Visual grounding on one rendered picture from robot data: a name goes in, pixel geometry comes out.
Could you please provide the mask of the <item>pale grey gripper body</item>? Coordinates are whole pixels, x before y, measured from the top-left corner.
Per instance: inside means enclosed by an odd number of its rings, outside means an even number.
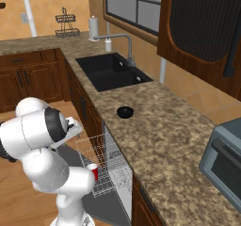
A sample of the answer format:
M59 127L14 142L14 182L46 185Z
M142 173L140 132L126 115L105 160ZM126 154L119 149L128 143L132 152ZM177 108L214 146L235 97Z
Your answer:
M52 148L52 149L58 148L59 146L65 144L67 141L69 141L73 137L76 137L77 135L79 135L82 132L82 130L83 130L83 127L81 124L75 125L74 127L70 128L68 130L67 135L63 139L51 144L50 148Z

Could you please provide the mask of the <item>brown cupboard door under sink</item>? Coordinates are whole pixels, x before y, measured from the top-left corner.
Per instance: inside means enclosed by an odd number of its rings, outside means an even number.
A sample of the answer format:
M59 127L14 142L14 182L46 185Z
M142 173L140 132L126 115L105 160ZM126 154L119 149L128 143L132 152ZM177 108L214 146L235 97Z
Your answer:
M85 92L82 84L79 82L77 75L73 71L71 65L68 61L65 61L66 71L68 76L68 82L70 87L70 94L72 99L72 104L74 105L79 118L85 128L87 135L89 137L96 137L102 134L102 120L96 111L94 105L92 104L90 98ZM82 108L81 108L81 97L86 100L85 108L87 114L87 120L83 119Z

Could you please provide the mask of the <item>red cup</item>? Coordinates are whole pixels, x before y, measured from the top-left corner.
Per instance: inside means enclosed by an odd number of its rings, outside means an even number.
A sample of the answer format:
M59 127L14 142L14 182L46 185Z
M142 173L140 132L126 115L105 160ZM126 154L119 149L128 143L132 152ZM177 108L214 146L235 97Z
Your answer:
M95 163L91 163L87 165L87 168L92 171L95 180L98 180L98 165Z

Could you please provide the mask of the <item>black bowl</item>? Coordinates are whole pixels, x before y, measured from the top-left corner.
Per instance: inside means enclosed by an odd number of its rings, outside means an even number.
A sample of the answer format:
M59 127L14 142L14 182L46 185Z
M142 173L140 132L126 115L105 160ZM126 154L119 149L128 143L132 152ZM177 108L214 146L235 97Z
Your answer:
M122 119L129 119L134 114L134 109L130 106L121 106L117 110L117 114Z

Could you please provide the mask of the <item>dishwasher with white inside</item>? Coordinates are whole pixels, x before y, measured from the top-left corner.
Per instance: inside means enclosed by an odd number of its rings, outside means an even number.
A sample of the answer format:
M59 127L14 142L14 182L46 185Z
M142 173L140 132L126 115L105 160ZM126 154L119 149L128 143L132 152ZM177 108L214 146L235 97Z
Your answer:
M105 124L103 124L103 129L105 160L108 174L116 188L128 218L132 219L133 172Z

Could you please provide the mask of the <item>dark grey dishwasher door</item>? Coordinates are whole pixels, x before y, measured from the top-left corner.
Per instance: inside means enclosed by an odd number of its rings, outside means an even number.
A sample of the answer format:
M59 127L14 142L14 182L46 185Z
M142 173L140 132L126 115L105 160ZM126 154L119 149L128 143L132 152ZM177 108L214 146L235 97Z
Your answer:
M60 146L59 155L72 167L82 167L79 153L68 145ZM112 224L113 226L131 226L119 196L111 191L103 196L94 198L92 193L84 196L83 205L86 211L100 221Z

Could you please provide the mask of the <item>brown cupboard door beside dishwasher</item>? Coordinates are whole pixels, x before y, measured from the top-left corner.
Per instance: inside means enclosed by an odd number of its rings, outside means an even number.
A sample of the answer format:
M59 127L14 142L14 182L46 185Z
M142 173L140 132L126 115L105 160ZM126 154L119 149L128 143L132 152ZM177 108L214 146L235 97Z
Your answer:
M164 226L156 211L151 212L144 202L139 190L140 182L133 176L132 191L132 226Z

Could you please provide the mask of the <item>brown run of cupboards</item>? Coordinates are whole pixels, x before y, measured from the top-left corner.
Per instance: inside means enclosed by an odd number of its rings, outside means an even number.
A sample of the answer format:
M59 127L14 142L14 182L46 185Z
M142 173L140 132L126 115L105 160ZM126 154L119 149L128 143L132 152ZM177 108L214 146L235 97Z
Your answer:
M25 97L47 103L69 101L65 58L59 48L0 56L0 112Z

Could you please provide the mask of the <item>black double sink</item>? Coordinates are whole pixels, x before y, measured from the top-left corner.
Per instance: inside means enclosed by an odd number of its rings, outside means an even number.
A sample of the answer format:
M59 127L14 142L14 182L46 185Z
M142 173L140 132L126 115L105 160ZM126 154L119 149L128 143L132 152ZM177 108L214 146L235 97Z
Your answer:
M98 92L152 81L118 53L81 57L76 62Z

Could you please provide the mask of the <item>white soap bottle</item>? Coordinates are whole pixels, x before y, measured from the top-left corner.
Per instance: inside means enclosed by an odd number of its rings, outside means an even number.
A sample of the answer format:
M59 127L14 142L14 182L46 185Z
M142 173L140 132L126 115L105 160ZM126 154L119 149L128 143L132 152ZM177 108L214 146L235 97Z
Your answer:
M111 39L110 38L105 39L104 44L105 44L105 51L111 52L112 51L112 41L111 41Z

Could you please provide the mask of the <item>grey tap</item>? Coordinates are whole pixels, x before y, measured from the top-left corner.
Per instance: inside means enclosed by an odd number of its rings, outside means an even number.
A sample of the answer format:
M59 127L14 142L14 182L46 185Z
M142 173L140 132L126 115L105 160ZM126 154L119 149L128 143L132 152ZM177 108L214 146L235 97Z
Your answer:
M128 40L128 57L126 58L126 60L128 61L128 66L129 67L135 67L136 63L132 59L132 39L130 38L130 36L128 34L121 33L121 34L94 36L93 39L94 40L101 40L101 39L112 39L112 38L121 38L121 37L125 37Z

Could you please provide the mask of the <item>white paper towel roll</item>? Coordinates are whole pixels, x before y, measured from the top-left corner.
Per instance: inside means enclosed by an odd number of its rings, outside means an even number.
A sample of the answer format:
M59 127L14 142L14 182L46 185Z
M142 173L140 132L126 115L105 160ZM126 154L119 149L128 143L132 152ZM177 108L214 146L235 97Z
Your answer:
M90 40L94 40L95 37L99 36L98 19L95 16L88 19L88 32Z

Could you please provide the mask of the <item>grey toaster oven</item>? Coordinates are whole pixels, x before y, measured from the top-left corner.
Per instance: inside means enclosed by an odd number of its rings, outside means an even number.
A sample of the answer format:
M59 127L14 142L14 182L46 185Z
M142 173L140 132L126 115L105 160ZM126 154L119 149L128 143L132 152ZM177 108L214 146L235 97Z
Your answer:
M214 128L199 169L241 213L241 118Z

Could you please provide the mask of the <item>window with brown frame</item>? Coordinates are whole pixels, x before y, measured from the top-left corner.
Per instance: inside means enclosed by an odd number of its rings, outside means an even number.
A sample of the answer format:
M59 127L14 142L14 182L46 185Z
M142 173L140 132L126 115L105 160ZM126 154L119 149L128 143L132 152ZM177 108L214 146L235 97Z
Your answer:
M156 46L161 0L103 0L104 18Z

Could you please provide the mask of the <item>brown wall cupboard door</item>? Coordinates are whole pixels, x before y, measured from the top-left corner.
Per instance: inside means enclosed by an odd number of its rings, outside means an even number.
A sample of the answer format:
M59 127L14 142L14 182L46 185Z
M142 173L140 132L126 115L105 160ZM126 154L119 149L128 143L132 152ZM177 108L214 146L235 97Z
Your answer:
M241 35L224 77L241 0L161 0L157 54L241 101Z

